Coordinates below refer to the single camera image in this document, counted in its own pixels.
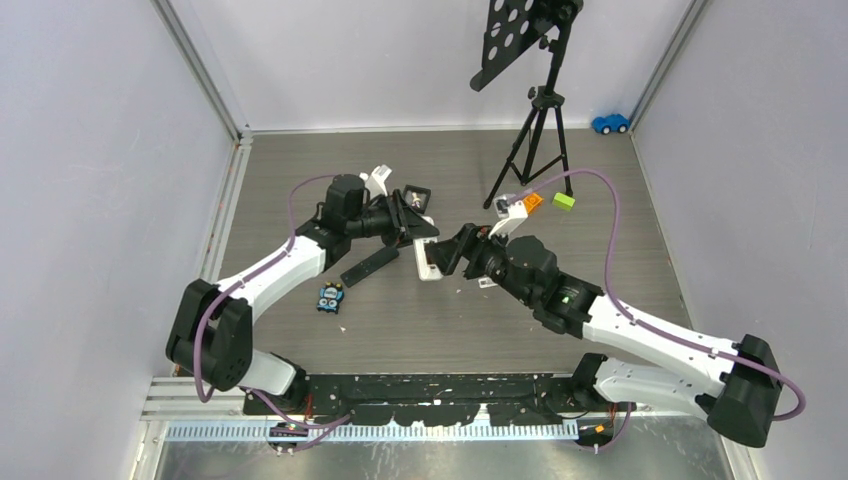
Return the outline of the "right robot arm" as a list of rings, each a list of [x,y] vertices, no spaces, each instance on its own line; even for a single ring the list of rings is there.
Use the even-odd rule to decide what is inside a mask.
[[[465,261],[465,278],[488,278],[556,334],[648,361],[638,367],[605,354],[585,355],[570,385],[580,408],[596,410],[606,401],[652,404],[699,418],[736,443],[766,445],[784,386],[766,340],[713,337],[615,300],[560,270],[556,254],[535,236],[508,239],[466,224],[448,240],[416,241],[415,252],[428,273],[451,275]]]

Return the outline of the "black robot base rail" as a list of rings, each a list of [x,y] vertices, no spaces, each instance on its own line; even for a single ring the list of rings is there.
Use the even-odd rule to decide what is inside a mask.
[[[319,424],[342,417],[352,425],[466,426],[486,417],[493,426],[554,425],[588,413],[633,410],[590,388],[588,376],[555,373],[314,374],[299,371],[292,389],[261,399],[248,393],[248,416],[308,415]]]

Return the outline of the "white remote control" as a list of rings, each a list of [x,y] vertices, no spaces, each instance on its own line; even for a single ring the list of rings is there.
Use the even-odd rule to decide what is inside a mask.
[[[439,281],[443,278],[443,274],[437,265],[428,259],[426,247],[434,244],[439,240],[439,233],[425,236],[424,234],[416,233],[413,235],[413,249],[415,253],[416,267],[418,277],[421,281]]]

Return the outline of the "white battery cover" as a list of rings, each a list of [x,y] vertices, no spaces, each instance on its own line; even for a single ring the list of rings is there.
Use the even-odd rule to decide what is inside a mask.
[[[479,279],[477,280],[477,282],[478,282],[478,286],[479,286],[481,289],[493,288],[493,287],[496,287],[496,286],[497,286],[497,283],[496,283],[496,282],[494,282],[494,281],[493,281],[492,279],[490,279],[489,277],[482,277],[482,278],[479,278]]]

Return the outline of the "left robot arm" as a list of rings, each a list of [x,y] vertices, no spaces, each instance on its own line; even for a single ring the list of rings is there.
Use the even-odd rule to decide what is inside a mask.
[[[197,279],[184,290],[165,353],[191,373],[202,402],[214,391],[260,390],[280,412],[298,412],[307,398],[291,361],[255,348],[260,316],[300,284],[334,266],[353,241],[380,238],[390,249],[439,234],[426,216],[431,190],[407,185],[390,191],[389,167],[369,174],[328,176],[315,214],[275,251],[244,271],[215,282]]]

